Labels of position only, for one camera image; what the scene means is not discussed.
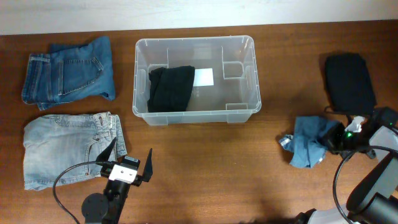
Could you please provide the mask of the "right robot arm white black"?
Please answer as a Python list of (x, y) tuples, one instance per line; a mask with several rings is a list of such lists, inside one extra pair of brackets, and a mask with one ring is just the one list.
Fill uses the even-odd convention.
[[(345, 130), (342, 124), (333, 127), (322, 138), (330, 152), (340, 154), (340, 162), (333, 178), (333, 200), (336, 207), (329, 210), (309, 210), (299, 213), (293, 224), (311, 223), (397, 223), (397, 149), (392, 146), (373, 146), (371, 140), (379, 134), (383, 141), (389, 134), (397, 137), (397, 112), (391, 108), (376, 108), (362, 125), (361, 131)], [(387, 155), (354, 188), (345, 206), (337, 197), (337, 181), (343, 165), (357, 152)]]

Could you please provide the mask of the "blue shirt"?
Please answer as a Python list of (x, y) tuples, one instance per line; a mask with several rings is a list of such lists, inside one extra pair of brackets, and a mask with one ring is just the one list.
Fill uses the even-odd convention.
[(298, 116), (294, 133), (286, 134), (279, 140), (285, 151), (293, 154), (290, 165), (296, 168), (313, 168), (325, 158), (327, 147), (321, 138), (339, 121), (319, 116)]

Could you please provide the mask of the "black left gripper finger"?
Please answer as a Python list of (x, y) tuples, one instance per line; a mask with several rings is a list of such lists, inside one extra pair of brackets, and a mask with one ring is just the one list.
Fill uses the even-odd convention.
[(98, 157), (96, 158), (96, 162), (107, 162), (115, 145), (116, 145), (117, 138), (114, 138), (110, 145), (106, 147), (106, 149), (101, 152)]
[(144, 167), (144, 171), (142, 173), (142, 181), (149, 182), (153, 174), (153, 167), (152, 167), (152, 148), (150, 148), (146, 164)]

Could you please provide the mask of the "clear plastic storage bin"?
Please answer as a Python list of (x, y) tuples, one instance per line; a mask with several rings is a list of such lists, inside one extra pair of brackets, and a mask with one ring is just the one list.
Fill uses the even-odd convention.
[[(193, 87), (186, 111), (150, 113), (149, 73), (212, 68), (213, 86)], [(150, 126), (244, 123), (262, 106), (254, 40), (248, 35), (141, 39), (136, 42), (132, 112)]]

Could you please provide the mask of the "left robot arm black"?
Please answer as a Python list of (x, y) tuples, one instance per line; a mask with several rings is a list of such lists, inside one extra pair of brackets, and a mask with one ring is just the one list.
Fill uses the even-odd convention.
[(140, 186), (150, 181), (152, 168), (152, 150), (149, 151), (144, 171), (138, 174), (140, 160), (126, 156), (120, 162), (110, 161), (109, 157), (116, 145), (116, 138), (96, 158), (96, 164), (101, 166), (100, 174), (108, 179), (102, 193), (94, 193), (83, 201), (81, 206), (85, 223), (117, 223), (132, 186)]

